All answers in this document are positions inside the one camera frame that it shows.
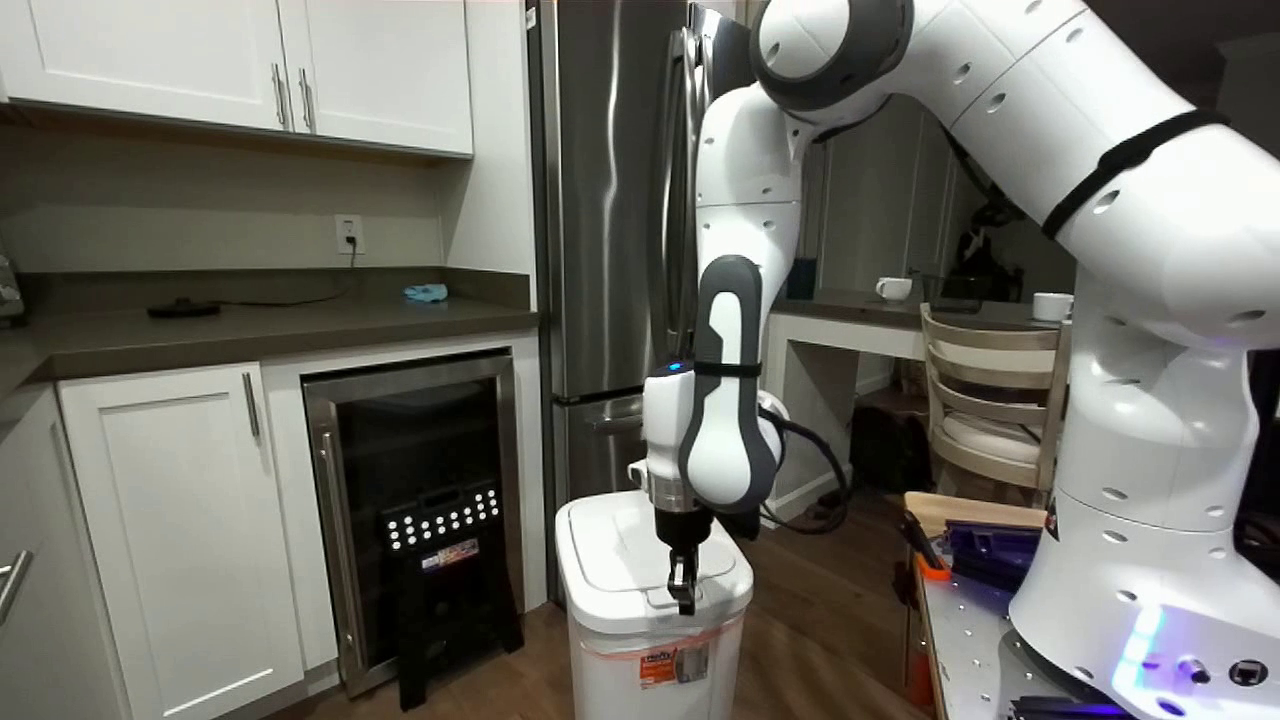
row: cabinet handle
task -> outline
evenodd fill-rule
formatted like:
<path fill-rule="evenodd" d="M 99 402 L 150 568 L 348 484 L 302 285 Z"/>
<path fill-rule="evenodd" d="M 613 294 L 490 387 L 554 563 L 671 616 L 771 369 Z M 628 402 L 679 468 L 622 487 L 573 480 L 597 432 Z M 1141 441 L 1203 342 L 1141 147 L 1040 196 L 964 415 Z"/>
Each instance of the cabinet handle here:
<path fill-rule="evenodd" d="M 276 85 L 276 116 L 278 116 L 278 127 L 288 127 L 288 125 L 290 125 L 290 116 L 288 116 L 288 75 L 283 75 L 278 63 L 270 63 L 270 85 Z"/>
<path fill-rule="evenodd" d="M 294 89 L 302 89 L 302 119 L 316 133 L 316 89 L 310 89 L 309 70 L 294 72 Z"/>
<path fill-rule="evenodd" d="M 253 376 L 243 374 L 240 385 L 243 385 L 243 404 L 249 404 L 249 432 L 253 432 L 253 441 L 263 441 L 263 419 L 254 415 Z"/>
<path fill-rule="evenodd" d="M 23 584 L 32 568 L 32 554 L 16 554 L 8 563 L 0 563 L 0 623 L 8 616 L 8 605 L 16 600 L 16 590 Z"/>

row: upper cabinet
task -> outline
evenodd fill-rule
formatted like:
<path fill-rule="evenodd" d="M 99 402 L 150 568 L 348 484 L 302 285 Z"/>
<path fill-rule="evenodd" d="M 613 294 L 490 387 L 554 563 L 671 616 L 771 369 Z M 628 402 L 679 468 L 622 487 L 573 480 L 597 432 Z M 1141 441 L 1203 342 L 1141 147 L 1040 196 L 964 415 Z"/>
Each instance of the upper cabinet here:
<path fill-rule="evenodd" d="M 0 0 L 0 89 L 472 155 L 464 0 Z"/>
<path fill-rule="evenodd" d="M 278 0 L 302 133 L 472 153 L 464 0 Z"/>

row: trash can lid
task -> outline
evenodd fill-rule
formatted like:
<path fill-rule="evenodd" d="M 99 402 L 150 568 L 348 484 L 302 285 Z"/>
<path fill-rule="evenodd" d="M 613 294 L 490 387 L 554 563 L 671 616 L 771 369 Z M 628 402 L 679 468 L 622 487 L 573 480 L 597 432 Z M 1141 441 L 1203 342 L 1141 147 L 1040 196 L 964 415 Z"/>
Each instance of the trash can lid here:
<path fill-rule="evenodd" d="M 710 525 L 698 543 L 697 616 L 679 616 L 666 593 L 666 543 L 650 530 L 645 494 L 564 504 L 554 513 L 554 554 L 573 616 L 609 638 L 636 638 L 654 620 L 707 630 L 753 600 L 753 563 Z"/>

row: ceiling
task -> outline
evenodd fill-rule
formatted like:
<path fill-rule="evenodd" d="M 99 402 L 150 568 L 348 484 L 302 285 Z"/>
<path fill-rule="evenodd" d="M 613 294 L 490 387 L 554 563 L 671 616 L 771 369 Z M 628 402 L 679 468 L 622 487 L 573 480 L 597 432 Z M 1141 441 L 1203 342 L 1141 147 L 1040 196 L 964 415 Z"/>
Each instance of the ceiling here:
<path fill-rule="evenodd" d="M 1222 41 L 1280 33 L 1280 0 L 1089 0 L 1165 85 L 1215 108 Z"/>

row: cabinet door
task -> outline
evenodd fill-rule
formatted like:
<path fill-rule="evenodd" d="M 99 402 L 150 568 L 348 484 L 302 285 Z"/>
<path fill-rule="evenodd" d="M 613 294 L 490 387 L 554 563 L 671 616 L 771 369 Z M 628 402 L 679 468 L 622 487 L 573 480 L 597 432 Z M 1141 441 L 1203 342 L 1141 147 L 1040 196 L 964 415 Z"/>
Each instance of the cabinet door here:
<path fill-rule="evenodd" d="M 270 0 L 0 0 L 0 72 L 10 100 L 283 125 Z"/>
<path fill-rule="evenodd" d="M 221 717 L 299 682 L 254 365 L 61 387 L 136 717 Z"/>
<path fill-rule="evenodd" d="M 278 0 L 302 127 L 472 155 L 464 0 Z"/>
<path fill-rule="evenodd" d="M 0 584 L 10 584 L 0 607 L 0 717 L 119 720 L 126 707 L 51 392 L 18 419 L 0 409 L 0 435 Z"/>

